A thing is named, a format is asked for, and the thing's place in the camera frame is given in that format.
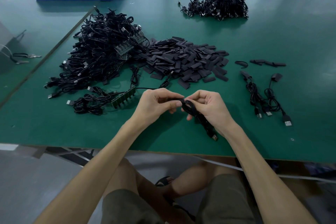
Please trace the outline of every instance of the green table surface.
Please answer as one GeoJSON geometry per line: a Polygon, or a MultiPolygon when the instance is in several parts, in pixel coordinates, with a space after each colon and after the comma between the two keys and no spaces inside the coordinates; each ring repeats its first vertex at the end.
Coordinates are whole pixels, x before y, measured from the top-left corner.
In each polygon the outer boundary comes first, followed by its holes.
{"type": "MultiPolygon", "coordinates": [[[[316,162],[336,162],[335,95],[336,95],[336,2],[333,0],[247,0],[249,19],[187,18],[180,13],[180,1],[189,0],[112,0],[101,2],[107,7],[134,17],[147,38],[157,40],[183,37],[195,44],[214,44],[230,53],[225,66],[228,82],[192,83],[188,90],[173,80],[169,90],[188,96],[198,89],[220,92],[230,113],[245,130],[264,158],[316,162]],[[266,59],[285,62],[286,67],[249,64],[245,69],[262,92],[273,73],[283,74],[273,84],[275,95],[292,118],[285,127],[281,113],[257,119],[249,103],[250,95],[236,60],[266,59]]],[[[88,93],[63,94],[48,99],[53,88],[44,89],[49,76],[57,76],[75,39],[68,38],[37,69],[0,110],[1,142],[25,145],[103,148],[120,126],[132,115],[141,91],[126,106],[105,114],[75,114],[67,100],[88,93]]],[[[127,66],[121,76],[103,86],[105,90],[126,90],[131,71],[127,66]]],[[[144,71],[140,87],[157,87],[162,81],[144,71]]],[[[203,127],[186,121],[178,111],[163,114],[147,128],[131,147],[132,150],[234,156],[227,141],[207,137],[203,127]]]]}
{"type": "Polygon", "coordinates": [[[87,16],[97,1],[0,0],[0,22],[13,34],[7,47],[13,52],[42,56],[18,58],[29,61],[16,65],[0,53],[0,105],[33,71],[62,38],[87,16]]]}

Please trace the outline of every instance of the shorts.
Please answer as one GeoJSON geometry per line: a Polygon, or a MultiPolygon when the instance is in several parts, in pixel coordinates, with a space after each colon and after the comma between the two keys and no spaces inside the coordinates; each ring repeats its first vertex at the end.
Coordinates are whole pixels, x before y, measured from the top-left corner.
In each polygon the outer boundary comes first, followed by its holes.
{"type": "MultiPolygon", "coordinates": [[[[164,224],[154,209],[127,189],[112,191],[103,200],[101,224],[164,224]]],[[[197,224],[252,224],[253,213],[238,177],[222,174],[209,183],[196,215],[197,224]]]]}

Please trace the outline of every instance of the hand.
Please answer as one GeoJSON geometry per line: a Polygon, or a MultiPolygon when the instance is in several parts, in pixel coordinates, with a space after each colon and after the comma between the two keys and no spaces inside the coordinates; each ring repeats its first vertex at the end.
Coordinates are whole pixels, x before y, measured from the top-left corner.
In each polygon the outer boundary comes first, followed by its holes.
{"type": "Polygon", "coordinates": [[[132,119],[135,119],[145,129],[165,111],[169,110],[173,114],[177,107],[182,106],[182,103],[179,100],[167,101],[168,98],[184,98],[184,96],[165,88],[146,90],[140,98],[132,119]]]}
{"type": "MultiPolygon", "coordinates": [[[[185,99],[190,100],[195,105],[196,110],[203,114],[218,132],[224,133],[227,128],[235,124],[219,93],[198,90],[185,99]]],[[[187,120],[191,119],[192,116],[188,114],[187,120]]]]}

